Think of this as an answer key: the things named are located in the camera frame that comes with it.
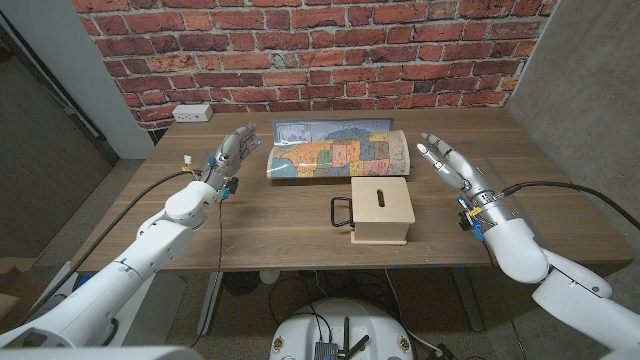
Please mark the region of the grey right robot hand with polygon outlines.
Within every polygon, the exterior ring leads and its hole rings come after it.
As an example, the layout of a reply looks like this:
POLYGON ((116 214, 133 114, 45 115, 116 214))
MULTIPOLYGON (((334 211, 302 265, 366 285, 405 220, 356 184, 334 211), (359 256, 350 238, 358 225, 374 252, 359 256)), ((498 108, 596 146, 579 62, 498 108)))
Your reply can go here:
POLYGON ((419 153, 446 184, 469 198, 491 191, 484 174, 462 153, 434 134, 422 133, 421 138, 428 144, 417 143, 419 153))

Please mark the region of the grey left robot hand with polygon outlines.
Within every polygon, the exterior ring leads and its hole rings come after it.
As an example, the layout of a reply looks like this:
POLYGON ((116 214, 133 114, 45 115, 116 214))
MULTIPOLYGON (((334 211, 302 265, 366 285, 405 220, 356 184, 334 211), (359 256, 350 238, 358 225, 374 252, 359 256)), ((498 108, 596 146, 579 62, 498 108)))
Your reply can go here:
POLYGON ((215 164, 205 182, 220 190, 226 180, 233 177, 241 167, 242 161, 255 150, 260 141, 257 139, 256 125, 248 123, 228 134, 215 152, 215 164))

